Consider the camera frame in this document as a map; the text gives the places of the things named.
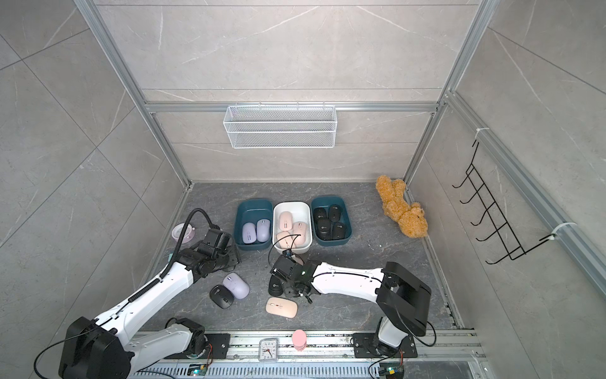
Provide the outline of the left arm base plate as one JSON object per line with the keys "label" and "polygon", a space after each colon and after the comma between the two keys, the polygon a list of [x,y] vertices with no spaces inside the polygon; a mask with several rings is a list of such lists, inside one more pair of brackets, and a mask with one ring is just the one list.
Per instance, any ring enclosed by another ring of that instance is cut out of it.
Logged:
{"label": "left arm base plate", "polygon": [[226,359],[230,347],[230,333],[211,333],[205,335],[205,348],[197,354],[181,352],[168,355],[165,359],[207,359],[209,354],[213,359]]}

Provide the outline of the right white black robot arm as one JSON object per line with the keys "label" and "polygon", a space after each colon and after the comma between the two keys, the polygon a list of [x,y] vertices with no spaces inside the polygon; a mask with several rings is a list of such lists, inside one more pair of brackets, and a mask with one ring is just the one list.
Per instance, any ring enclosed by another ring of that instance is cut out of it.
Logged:
{"label": "right white black robot arm", "polygon": [[309,260],[300,264],[282,255],[271,268],[272,278],[280,282],[288,296],[312,302],[312,295],[345,295],[377,304],[383,312],[374,334],[356,333],[352,337],[359,357],[391,356],[406,352],[415,357],[416,342],[432,347],[421,338],[435,328],[428,321],[432,290],[422,280],[396,262],[383,268],[344,268]]}

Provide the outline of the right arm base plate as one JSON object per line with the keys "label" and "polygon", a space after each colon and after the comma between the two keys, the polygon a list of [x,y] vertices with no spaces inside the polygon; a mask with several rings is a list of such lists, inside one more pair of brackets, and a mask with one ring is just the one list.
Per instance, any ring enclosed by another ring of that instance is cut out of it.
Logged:
{"label": "right arm base plate", "polygon": [[398,347],[392,347],[380,342],[378,333],[355,333],[351,344],[356,358],[383,358],[394,355],[403,358],[418,357],[416,344],[410,336],[403,338]]}

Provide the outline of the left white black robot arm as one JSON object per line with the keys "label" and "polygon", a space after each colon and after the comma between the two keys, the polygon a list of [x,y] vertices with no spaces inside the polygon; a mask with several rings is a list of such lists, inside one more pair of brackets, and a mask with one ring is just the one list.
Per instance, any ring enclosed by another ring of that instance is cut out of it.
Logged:
{"label": "left white black robot arm", "polygon": [[165,269],[115,307],[68,328],[61,378],[127,378],[170,355],[197,358],[210,351],[203,325],[178,318],[164,329],[137,336],[141,327],[179,293],[241,261],[232,235],[208,230],[205,238],[173,255]]}

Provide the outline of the purple mouse top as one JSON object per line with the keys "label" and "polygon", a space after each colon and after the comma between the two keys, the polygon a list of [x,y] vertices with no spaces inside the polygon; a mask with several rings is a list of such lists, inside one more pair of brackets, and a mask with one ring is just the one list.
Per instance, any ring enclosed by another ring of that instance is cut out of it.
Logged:
{"label": "purple mouse top", "polygon": [[257,227],[256,224],[248,222],[242,226],[242,241],[244,244],[249,245],[257,241]]}

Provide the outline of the purple mouse bottom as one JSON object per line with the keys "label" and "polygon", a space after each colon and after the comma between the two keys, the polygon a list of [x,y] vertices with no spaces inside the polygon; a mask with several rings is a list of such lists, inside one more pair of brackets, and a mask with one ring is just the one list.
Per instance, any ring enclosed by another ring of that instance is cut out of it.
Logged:
{"label": "purple mouse bottom", "polygon": [[271,221],[261,219],[257,222],[257,241],[266,243],[271,238]]}

